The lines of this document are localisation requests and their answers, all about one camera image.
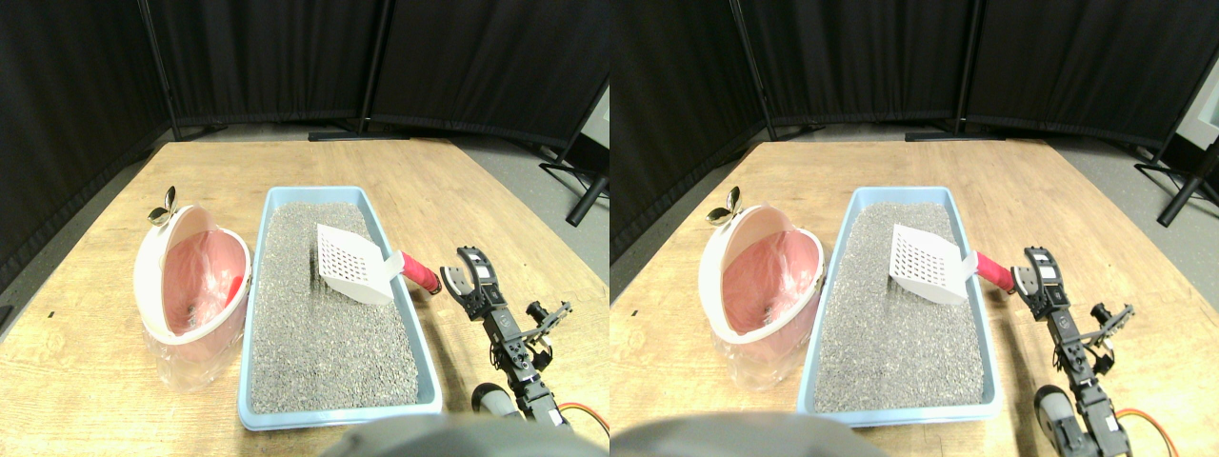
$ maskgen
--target black curtain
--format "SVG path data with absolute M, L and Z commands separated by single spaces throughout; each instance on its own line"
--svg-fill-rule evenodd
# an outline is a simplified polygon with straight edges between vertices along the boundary
M 150 0 L 178 124 L 358 117 L 372 0 Z
M 610 77 L 608 1 L 399 0 L 372 118 L 567 147 Z
M 775 126 L 954 116 L 972 0 L 741 0 Z
M 616 1 L 612 23 L 617 260 L 764 121 L 728 1 Z
M 1214 0 L 989 0 L 965 117 L 1159 149 L 1217 30 Z
M 2 290 L 169 117 L 134 1 L 0 2 L 0 68 Z

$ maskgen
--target metal stand pole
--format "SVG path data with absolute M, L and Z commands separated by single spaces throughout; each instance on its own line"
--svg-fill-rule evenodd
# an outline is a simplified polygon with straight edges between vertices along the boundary
M 961 93 L 957 95 L 957 116 L 953 118 L 952 133 L 907 133 L 906 141 L 952 141 L 952 140 L 1002 140 L 1003 136 L 992 133 L 965 133 L 965 104 L 969 101 L 969 83 L 974 74 L 974 56 L 978 54 L 978 41 L 981 40 L 983 7 L 985 0 L 974 1 L 973 17 L 969 21 L 969 39 L 965 41 L 965 61 L 961 68 Z
M 368 118 L 373 110 L 373 93 L 377 90 L 377 77 L 380 73 L 382 55 L 385 54 L 385 39 L 389 38 L 389 22 L 394 16 L 394 0 L 382 1 L 380 22 L 377 26 L 377 41 L 373 44 L 372 63 L 368 68 L 368 80 L 364 83 L 364 100 L 360 106 L 360 124 L 356 132 L 311 132 L 310 141 L 350 141 L 350 140 L 408 140 L 410 135 L 401 133 L 368 133 Z
M 165 97 L 165 106 L 169 110 L 169 128 L 173 129 L 173 140 L 182 141 L 182 129 L 178 128 L 178 115 L 173 110 L 173 94 L 169 91 L 169 78 L 165 76 L 165 63 L 161 61 L 161 46 L 157 45 L 156 30 L 152 29 L 152 10 L 149 9 L 147 0 L 138 0 L 140 17 L 144 19 L 144 30 L 147 32 L 149 46 L 152 48 L 152 61 L 156 62 L 156 72 L 161 80 L 161 95 Z
M 741 45 L 745 46 L 745 58 L 750 62 L 750 76 L 753 77 L 753 89 L 758 93 L 758 102 L 762 104 L 762 116 L 766 118 L 766 130 L 772 141 L 777 141 L 779 135 L 774 133 L 774 123 L 770 122 L 770 107 L 762 87 L 762 73 L 758 72 L 758 63 L 753 60 L 753 46 L 750 44 L 750 33 L 745 29 L 745 12 L 741 11 L 740 0 L 729 0 L 733 7 L 733 21 L 736 22 L 736 32 L 741 35 Z
M 572 146 L 575 145 L 575 140 L 580 138 L 580 130 L 584 129 L 584 124 L 589 123 L 589 117 L 592 116 L 592 111 L 597 108 L 597 102 L 601 101 L 601 96 L 605 95 L 606 89 L 610 87 L 610 74 L 606 73 L 605 79 L 601 80 L 601 85 L 597 89 L 596 96 L 592 97 L 592 102 L 589 104 L 589 108 L 584 110 L 584 117 L 580 118 L 580 123 L 575 126 L 575 132 L 572 133 L 572 139 L 567 141 L 567 146 L 558 152 L 558 157 L 555 157 L 553 163 L 563 163 L 567 160 L 567 154 L 572 151 Z
M 555 174 L 551 173 L 550 171 L 551 169 L 558 169 L 558 171 L 569 172 L 569 173 L 573 173 L 573 174 L 583 174 L 585 177 L 592 178 L 592 184 L 589 185 L 589 190 L 585 191 L 584 195 L 580 196 L 580 201 L 575 204 L 575 207 L 572 208 L 570 212 L 567 213 L 567 223 L 572 224 L 572 227 L 580 227 L 580 222 L 584 221 L 584 216 L 589 213 L 590 208 L 592 208 L 592 204 L 595 204 L 597 201 L 597 199 L 601 196 L 601 193 L 606 190 L 607 185 L 610 185 L 610 178 L 606 177 L 603 173 L 597 173 L 597 172 L 592 172 L 592 171 L 588 171 L 588 169 L 580 169 L 580 168 L 573 168 L 573 167 L 564 167 L 564 166 L 553 165 L 553 163 L 539 163 L 538 166 L 541 167 L 541 169 L 545 169 L 546 173 L 550 173 L 550 175 L 552 175 L 552 177 Z

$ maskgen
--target tripod leg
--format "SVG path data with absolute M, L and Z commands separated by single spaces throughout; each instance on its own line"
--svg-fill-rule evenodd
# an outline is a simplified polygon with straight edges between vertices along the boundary
M 1193 196 L 1193 191 L 1198 190 L 1198 186 L 1201 186 L 1202 184 L 1204 184 L 1202 178 L 1190 177 L 1190 180 L 1185 182 L 1185 185 L 1181 188 L 1181 191 L 1176 193 L 1176 196 L 1174 196 L 1173 201 L 1168 204 L 1168 207 L 1164 208 L 1164 212 L 1159 213 L 1159 217 L 1156 218 L 1156 222 L 1159 222 L 1159 224 L 1164 227 L 1171 224 L 1173 219 L 1176 218 L 1176 213 L 1181 212 L 1181 208 L 1185 207 L 1185 204 L 1189 204 L 1190 197 Z
M 592 179 L 592 185 L 589 186 L 589 191 L 584 193 L 584 196 L 581 196 L 580 201 L 575 204 L 572 212 L 567 213 L 567 223 L 572 224 L 572 227 L 580 227 L 580 221 L 584 221 L 584 216 L 589 213 L 590 208 L 592 208 L 592 204 L 597 201 L 597 196 L 601 195 L 601 191 L 606 189 L 607 184 L 610 184 L 610 178 L 605 174 L 597 174 L 596 178 Z

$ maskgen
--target white litter scoop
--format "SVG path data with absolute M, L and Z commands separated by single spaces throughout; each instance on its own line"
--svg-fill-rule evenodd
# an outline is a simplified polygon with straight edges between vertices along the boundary
M 961 249 L 940 235 L 894 224 L 889 275 L 902 288 L 942 305 L 964 302 L 965 280 L 978 273 L 978 252 L 961 258 Z
M 364 305 L 394 301 L 389 284 L 402 273 L 405 262 L 401 252 L 382 258 L 380 247 L 363 236 L 317 224 L 318 274 L 351 300 Z

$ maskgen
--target blue litter box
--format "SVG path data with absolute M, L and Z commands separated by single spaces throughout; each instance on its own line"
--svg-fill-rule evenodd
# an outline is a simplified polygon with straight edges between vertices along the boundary
M 978 405 L 939 406 L 929 408 L 901 408 L 901 409 L 876 409 L 876 411 L 848 411 L 836 413 L 817 413 L 814 407 L 817 389 L 817 370 L 820 362 L 820 338 L 822 323 L 825 317 L 825 303 L 834 295 L 834 279 L 837 275 L 839 262 L 846 247 L 846 241 L 851 236 L 851 227 L 855 218 L 864 207 L 878 202 L 895 204 L 922 204 L 931 202 L 942 205 L 948 212 L 952 233 L 961 240 L 961 256 L 969 253 L 969 241 L 965 239 L 965 229 L 961 225 L 961 213 L 957 212 L 957 204 L 952 200 L 952 193 L 947 188 L 859 188 L 851 195 L 851 204 L 846 208 L 846 217 L 842 218 L 842 229 L 839 230 L 837 240 L 834 241 L 834 256 L 830 258 L 829 275 L 825 278 L 825 289 L 822 291 L 822 300 L 817 307 L 817 321 L 813 323 L 812 338 L 808 342 L 808 356 L 805 360 L 805 374 L 801 378 L 800 397 L 796 400 L 796 412 L 802 414 L 816 414 L 828 419 L 837 420 L 850 427 L 878 427 L 900 424 L 928 424 L 936 422 L 957 420 L 981 420 L 998 414 L 1000 388 L 998 368 L 995 362 L 995 345 L 991 342 L 990 325 L 986 321 L 986 303 L 983 300 L 981 288 L 978 285 L 978 277 L 969 278 L 965 291 L 969 295 L 969 305 L 974 312 L 974 324 L 978 329 L 978 347 L 981 350 L 983 361 L 983 401 Z
M 377 219 L 377 213 L 373 212 L 373 207 L 368 202 L 368 195 L 364 194 L 363 189 L 356 186 L 272 188 L 267 193 L 267 202 L 262 207 L 262 223 L 258 225 L 258 244 L 254 255 L 250 303 L 245 312 L 245 340 L 241 341 L 241 381 L 238 389 L 236 402 L 241 425 L 245 425 L 246 429 L 258 431 L 357 424 L 391 416 L 440 413 L 440 380 L 436 378 L 436 366 L 432 362 L 432 352 L 428 351 L 428 341 L 423 339 L 419 317 L 414 313 L 414 303 L 411 301 L 411 295 L 407 292 L 406 283 L 401 275 L 394 278 L 390 289 L 394 291 L 394 305 L 397 306 L 397 312 L 402 316 L 406 338 L 411 344 L 411 351 L 414 353 L 414 364 L 419 370 L 419 395 L 417 403 L 272 414 L 258 414 L 251 409 L 250 346 L 254 344 L 254 323 L 258 318 L 258 268 L 262 264 L 262 246 L 267 236 L 267 224 L 271 222 L 271 216 L 274 214 L 275 208 L 294 201 L 307 204 L 355 204 L 360 207 L 360 212 L 363 213 L 364 222 L 368 224 L 368 234 L 372 235 L 373 243 L 380 246 L 382 255 L 389 257 L 391 253 L 389 241 L 385 240 L 385 232 L 382 230 L 380 221 Z

